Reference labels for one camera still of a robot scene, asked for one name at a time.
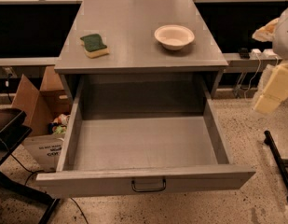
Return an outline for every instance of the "black drawer handle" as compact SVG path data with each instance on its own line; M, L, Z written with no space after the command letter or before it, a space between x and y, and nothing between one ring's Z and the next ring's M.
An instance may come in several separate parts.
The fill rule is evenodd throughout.
M165 179L162 179L162 187L161 187L161 188L158 188L158 189L137 189L137 188L135 187L135 181L134 181L134 180L132 180L131 185L132 185L132 189L133 189L135 192L156 192L156 191L163 191L163 190L165 190L165 188L166 188L166 180L165 180Z

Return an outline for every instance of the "terrazzo floor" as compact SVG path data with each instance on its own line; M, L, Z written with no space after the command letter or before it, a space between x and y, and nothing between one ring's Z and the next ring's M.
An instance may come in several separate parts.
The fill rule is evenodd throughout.
M281 156L288 158L288 100L273 114L251 110L251 99L213 100L233 162L252 166L255 175L239 190L75 198L90 224L116 223L288 223L287 191L268 146L270 130ZM28 169L38 164L23 146L14 152ZM9 158L0 170L24 183L29 173ZM28 182L34 186L34 180ZM0 189L0 223L37 223L45 206ZM86 223L71 199L61 200L49 223Z

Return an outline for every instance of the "sponge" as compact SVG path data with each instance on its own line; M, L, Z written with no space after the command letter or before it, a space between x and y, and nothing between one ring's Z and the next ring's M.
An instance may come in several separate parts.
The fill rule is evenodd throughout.
M80 37L80 40L86 55L90 58L109 54L108 47L103 43L99 34L85 35Z

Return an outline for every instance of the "bowl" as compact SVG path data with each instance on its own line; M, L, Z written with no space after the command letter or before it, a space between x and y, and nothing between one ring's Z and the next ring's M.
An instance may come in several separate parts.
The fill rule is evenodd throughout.
M164 48L170 50L182 49L195 38L190 29L179 25L161 26L155 31L154 36Z

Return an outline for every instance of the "white cable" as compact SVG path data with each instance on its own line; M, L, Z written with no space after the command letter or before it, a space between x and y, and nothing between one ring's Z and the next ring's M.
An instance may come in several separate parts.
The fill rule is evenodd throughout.
M259 71L259 69L260 69L260 67L261 67L261 64L262 64L262 61L259 59L259 57L258 57L258 55L255 53L255 56L256 56L256 58L257 58L257 60L258 60L258 66L257 66L257 70L256 70L256 72L255 72L255 74L254 74L254 76L249 80L249 85L248 85L248 89L244 92L244 98L245 98L245 100L247 99L246 98L246 93L250 90L250 88L251 88L251 85L252 85L252 80L255 78L255 76L257 75L257 73L258 73L258 71Z

